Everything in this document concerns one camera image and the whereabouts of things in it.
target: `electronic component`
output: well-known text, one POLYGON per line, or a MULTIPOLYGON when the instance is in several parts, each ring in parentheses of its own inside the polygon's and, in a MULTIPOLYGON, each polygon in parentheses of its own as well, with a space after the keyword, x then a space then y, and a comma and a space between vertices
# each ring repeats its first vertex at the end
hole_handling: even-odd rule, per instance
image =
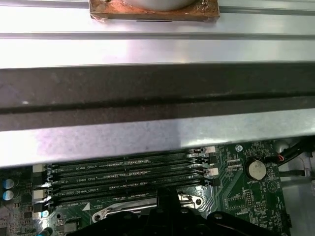
POLYGON ((35 172, 32 174, 32 183, 34 186, 42 185, 45 183, 45 173, 35 172))
POLYGON ((39 173, 39 172, 44 172, 46 170, 46 167, 44 164, 36 164, 36 165, 33 165, 32 169, 33 169, 33 173, 39 173))
POLYGON ((212 187, 218 187, 221 185, 221 181, 219 178, 211 178, 211 179, 207 179, 206 181, 212 187))
POLYGON ((21 202, 22 203, 29 203, 32 201, 32 196, 29 193, 25 193, 21 196, 21 202))
POLYGON ((33 201, 41 201, 47 197, 46 189, 39 189, 33 191, 33 201))
POLYGON ((209 164, 216 164, 218 162, 218 158, 216 156, 209 156, 209 164))
POLYGON ((32 212, 24 212, 24 219, 30 219, 32 218, 32 212))
POLYGON ((219 174, 219 169, 218 168, 209 168, 208 174, 210 176, 217 176, 219 174))
POLYGON ((56 226, 56 231, 57 232, 63 232, 64 231, 64 225, 57 225, 56 226))
POLYGON ((77 231, 77 229, 78 229, 78 220, 66 221, 63 227, 63 231, 65 234, 77 231))
POLYGON ((247 177, 252 180, 262 180, 267 174, 265 164, 258 160, 248 161, 245 165, 245 172, 247 177))
POLYGON ((2 185, 5 189, 10 189, 16 186, 18 183, 19 183, 18 181, 14 182, 14 180, 8 178, 3 181, 2 185))
POLYGON ((6 232, 7 232, 7 227, 0 228, 0 236, 6 236, 7 235, 6 232))
POLYGON ((41 219, 41 212, 33 212, 31 217, 33 220, 40 220, 41 219))
POLYGON ((10 201, 16 197, 18 197, 19 192, 17 190, 6 190, 3 195, 2 198, 5 201, 10 201))
POLYGON ((33 205, 33 212, 38 213, 44 211, 44 204, 43 203, 36 203, 33 205))
POLYGON ((50 227, 47 227, 43 229, 37 236, 50 236, 53 233, 53 229, 50 227))
POLYGON ((206 153, 214 153, 214 152, 216 152, 216 151, 217 151, 217 149, 216 149, 215 146, 205 147, 205 152, 206 152, 206 153))

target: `ram slot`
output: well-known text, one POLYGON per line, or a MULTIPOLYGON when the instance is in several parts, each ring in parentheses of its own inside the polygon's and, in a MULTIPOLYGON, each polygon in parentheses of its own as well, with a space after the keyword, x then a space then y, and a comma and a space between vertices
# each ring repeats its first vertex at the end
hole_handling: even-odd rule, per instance
POLYGON ((138 172, 131 172, 127 174, 117 174, 113 173, 112 175, 107 174, 99 174, 99 175, 92 175, 92 176, 82 176, 82 177, 69 177, 62 179, 61 181, 53 183, 53 187, 55 188, 58 186, 59 189, 70 189, 70 188, 77 188, 79 186, 91 186, 91 185, 99 185, 106 183, 115 183, 115 182, 127 182, 132 180, 143 180, 143 179, 151 179, 151 178, 158 178, 158 177, 171 177, 176 175, 183 175, 183 174, 194 174, 200 173, 199 170, 195 169, 177 169, 176 171, 159 171, 156 173, 151 173, 150 170, 140 170, 138 172))
POLYGON ((148 169, 159 166, 172 166, 176 164, 185 164, 186 166, 195 164, 197 159, 180 159, 180 160, 172 160, 168 162, 156 162, 151 164, 142 164, 142 165, 134 165, 134 166, 121 166, 118 168, 107 168, 107 169, 92 169, 92 170, 82 170, 76 172, 69 173, 58 173, 58 176, 54 175, 54 178, 62 178, 62 177, 71 177, 71 176, 81 176, 81 175, 90 175, 96 173, 107 173, 107 172, 122 172, 126 170, 135 170, 135 169, 148 169))
POLYGON ((114 184, 105 184, 105 185, 98 185, 98 186, 91 186, 91 187, 83 187, 83 188, 75 188, 75 189, 68 189, 68 190, 61 190, 58 193, 55 193, 54 197, 70 197, 70 196, 77 196, 81 194, 90 194, 90 193, 98 193, 98 192, 106 192, 111 190, 119 190, 119 189, 126 189, 126 188, 134 188, 134 187, 144 187, 146 185, 154 186, 157 184, 162 184, 169 181, 182 181, 186 179, 186 176, 177 176, 177 177, 164 177, 164 178, 157 178, 157 179, 150 179, 150 180, 143 180, 143 181, 129 181, 129 182, 121 182, 121 183, 114 183, 114 184))
POLYGON ((182 187, 182 186, 189 186, 189 185, 196 185, 200 184, 203 176, 201 175, 184 175, 180 176, 180 178, 175 181, 172 178, 165 178, 157 180, 156 183, 147 184, 140 187, 127 187, 127 188, 120 188, 120 189, 112 189, 105 192, 94 192, 91 194, 80 194, 77 196, 70 196, 70 197, 62 197, 58 198, 57 196, 53 197, 53 201, 56 203, 64 203, 64 202, 72 202, 72 201, 80 201, 86 199, 95 199, 101 197, 108 197, 108 196, 119 196, 121 194, 126 195, 133 195, 137 193, 141 193, 144 191, 149 190, 156 190, 159 187, 182 187))
POLYGON ((115 167, 126 167, 141 164, 152 164, 156 162, 169 162, 173 160, 189 159, 184 153, 175 153, 161 156, 146 156, 146 157, 121 157, 115 160, 104 160, 98 162, 75 163, 71 165, 52 165, 52 173, 71 173, 77 171, 88 171, 96 169, 106 169, 115 167))

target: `capacitor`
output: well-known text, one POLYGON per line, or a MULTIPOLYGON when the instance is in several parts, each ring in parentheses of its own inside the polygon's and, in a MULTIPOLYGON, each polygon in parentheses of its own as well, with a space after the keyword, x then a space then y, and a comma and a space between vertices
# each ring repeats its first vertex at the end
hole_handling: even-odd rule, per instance
POLYGON ((19 192, 17 190, 6 190, 3 195, 2 198, 5 201, 10 201, 14 198, 17 198, 19 196, 19 192))
POLYGON ((50 236, 53 233, 53 229, 50 227, 47 227, 43 229, 37 236, 50 236))
POLYGON ((8 178, 8 179, 6 179, 6 180, 3 181, 2 185, 3 185, 3 187, 4 187, 5 189, 10 189, 10 188, 13 188, 13 187, 17 186, 18 183, 19 183, 19 182, 18 182, 17 180, 14 181, 13 179, 8 178))

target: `cable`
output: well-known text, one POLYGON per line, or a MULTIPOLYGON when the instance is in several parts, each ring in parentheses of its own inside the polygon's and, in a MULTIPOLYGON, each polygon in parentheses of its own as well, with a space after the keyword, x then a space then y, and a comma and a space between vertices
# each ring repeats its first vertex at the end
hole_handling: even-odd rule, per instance
POLYGON ((313 144, 314 144, 314 137, 307 137, 305 139, 302 139, 293 147, 285 149, 283 152, 278 154, 278 159, 279 159, 278 166, 281 166, 293 160, 295 157, 307 151, 313 144))

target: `screw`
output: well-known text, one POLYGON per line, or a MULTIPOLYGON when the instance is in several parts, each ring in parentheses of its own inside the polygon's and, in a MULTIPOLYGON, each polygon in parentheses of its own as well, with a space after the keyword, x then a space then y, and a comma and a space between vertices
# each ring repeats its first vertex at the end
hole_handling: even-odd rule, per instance
POLYGON ((196 200, 196 204, 197 204, 197 205, 200 205, 200 204, 201 204, 201 200, 200 200, 200 199, 197 199, 197 200, 196 200))
POLYGON ((188 213, 188 212, 189 212, 189 210, 186 209, 186 208, 181 209, 181 213, 182 213, 182 214, 186 214, 186 213, 188 213))
POLYGON ((218 213, 215 214, 213 217, 216 218, 217 220, 223 219, 223 216, 221 214, 218 214, 218 213))
POLYGON ((241 152, 241 151, 243 151, 243 146, 241 146, 241 145, 236 145, 236 146, 235 146, 235 150, 236 150, 237 152, 241 152))

